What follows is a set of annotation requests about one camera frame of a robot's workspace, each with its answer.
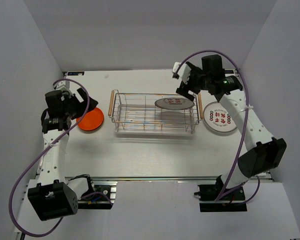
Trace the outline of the white printed plate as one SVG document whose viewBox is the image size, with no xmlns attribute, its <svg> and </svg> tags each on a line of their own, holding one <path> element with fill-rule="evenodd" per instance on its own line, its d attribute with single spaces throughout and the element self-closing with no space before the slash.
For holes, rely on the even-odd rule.
<svg viewBox="0 0 300 240">
<path fill-rule="evenodd" d="M 167 97 L 155 101 L 155 106 L 164 110 L 181 111 L 191 109 L 195 104 L 187 98 Z"/>
<path fill-rule="evenodd" d="M 217 101 L 205 106 L 203 109 L 203 121 L 209 130 L 217 134 L 230 134 L 237 130 L 231 115 Z"/>
</svg>

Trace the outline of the orange plate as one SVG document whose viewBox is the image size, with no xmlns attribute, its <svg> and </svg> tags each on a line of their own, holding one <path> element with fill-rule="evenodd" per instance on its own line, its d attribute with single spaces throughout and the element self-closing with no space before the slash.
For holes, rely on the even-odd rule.
<svg viewBox="0 0 300 240">
<path fill-rule="evenodd" d="M 78 123 L 77 126 L 82 131 L 90 132 L 97 130 L 102 126 L 105 116 L 103 111 L 100 108 L 96 107 L 94 110 L 86 113 L 81 121 L 80 119 L 80 117 L 76 119 L 76 122 Z"/>
</svg>

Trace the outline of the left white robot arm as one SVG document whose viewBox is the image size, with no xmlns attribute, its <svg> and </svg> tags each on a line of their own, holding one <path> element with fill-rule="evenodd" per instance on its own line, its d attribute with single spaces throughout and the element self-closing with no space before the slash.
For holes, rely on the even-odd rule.
<svg viewBox="0 0 300 240">
<path fill-rule="evenodd" d="M 79 200 L 95 196 L 96 187 L 89 174 L 66 180 L 66 148 L 72 120 L 80 120 L 85 112 L 96 108 L 98 102 L 78 88 L 79 101 L 67 87 L 45 94 L 47 109 L 41 117 L 44 149 L 41 171 L 36 186 L 28 190 L 28 200 L 41 221 L 75 215 Z"/>
</svg>

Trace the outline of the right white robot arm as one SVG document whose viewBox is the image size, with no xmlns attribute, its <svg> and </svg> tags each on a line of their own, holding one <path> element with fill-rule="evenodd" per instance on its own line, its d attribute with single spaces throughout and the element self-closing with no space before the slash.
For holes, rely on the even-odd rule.
<svg viewBox="0 0 300 240">
<path fill-rule="evenodd" d="M 248 89 L 244 78 L 230 74 L 223 68 L 219 54 L 204 56 L 202 67 L 187 59 L 175 62 L 172 76 L 180 79 L 176 93 L 193 101 L 191 95 L 207 91 L 229 113 L 241 134 L 238 150 L 228 173 L 216 180 L 216 195 L 226 200 L 234 188 L 264 172 L 279 166 L 287 149 L 283 138 L 276 138 L 261 122 L 250 105 Z"/>
</svg>

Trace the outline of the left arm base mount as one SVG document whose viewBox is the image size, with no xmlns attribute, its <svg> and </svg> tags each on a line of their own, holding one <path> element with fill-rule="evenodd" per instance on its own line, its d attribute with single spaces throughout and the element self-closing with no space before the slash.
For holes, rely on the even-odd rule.
<svg viewBox="0 0 300 240">
<path fill-rule="evenodd" d="M 78 200 L 79 210 L 111 210 L 117 193 L 117 182 L 97 181 Z"/>
</svg>

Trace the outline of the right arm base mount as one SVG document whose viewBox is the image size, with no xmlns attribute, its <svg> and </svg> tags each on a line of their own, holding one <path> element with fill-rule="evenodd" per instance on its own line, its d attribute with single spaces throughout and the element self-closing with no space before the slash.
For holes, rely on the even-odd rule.
<svg viewBox="0 0 300 240">
<path fill-rule="evenodd" d="M 218 193 L 215 184 L 198 185 L 194 197 L 199 200 L 201 213 L 234 213 L 247 212 L 246 196 L 243 187 L 239 187 L 216 200 Z"/>
</svg>

